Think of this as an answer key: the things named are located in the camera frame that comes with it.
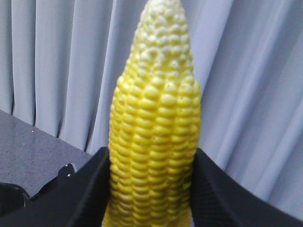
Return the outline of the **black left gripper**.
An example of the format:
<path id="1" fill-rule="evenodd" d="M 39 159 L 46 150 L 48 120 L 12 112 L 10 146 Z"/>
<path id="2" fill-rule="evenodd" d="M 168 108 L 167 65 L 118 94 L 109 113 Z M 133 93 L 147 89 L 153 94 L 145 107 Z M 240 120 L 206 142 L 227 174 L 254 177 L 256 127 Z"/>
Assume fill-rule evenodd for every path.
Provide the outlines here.
<path id="1" fill-rule="evenodd" d="M 66 164 L 59 171 L 55 178 L 47 182 L 33 196 L 17 184 L 1 183 L 0 184 L 0 211 L 1 213 L 11 213 L 15 210 L 25 208 L 29 204 L 37 201 L 47 195 L 62 183 L 66 182 L 77 172 L 74 164 Z"/>

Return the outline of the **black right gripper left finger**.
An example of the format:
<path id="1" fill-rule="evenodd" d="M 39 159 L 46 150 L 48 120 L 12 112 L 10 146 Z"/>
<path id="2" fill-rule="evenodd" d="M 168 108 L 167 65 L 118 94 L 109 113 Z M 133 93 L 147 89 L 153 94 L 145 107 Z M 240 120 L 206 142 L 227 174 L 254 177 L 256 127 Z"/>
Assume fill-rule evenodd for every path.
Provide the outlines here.
<path id="1" fill-rule="evenodd" d="M 0 184 L 2 227 L 99 227 L 109 198 L 109 151 L 102 147 L 79 170 L 72 164 L 34 196 L 17 184 Z"/>

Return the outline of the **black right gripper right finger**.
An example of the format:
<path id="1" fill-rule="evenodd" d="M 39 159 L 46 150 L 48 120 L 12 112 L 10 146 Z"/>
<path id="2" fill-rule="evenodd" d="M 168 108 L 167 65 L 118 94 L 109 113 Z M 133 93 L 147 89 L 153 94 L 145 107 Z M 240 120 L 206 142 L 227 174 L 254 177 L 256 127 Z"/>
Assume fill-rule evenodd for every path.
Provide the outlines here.
<path id="1" fill-rule="evenodd" d="M 190 207 L 196 227 L 301 227 L 302 221 L 259 199 L 196 150 Z"/>

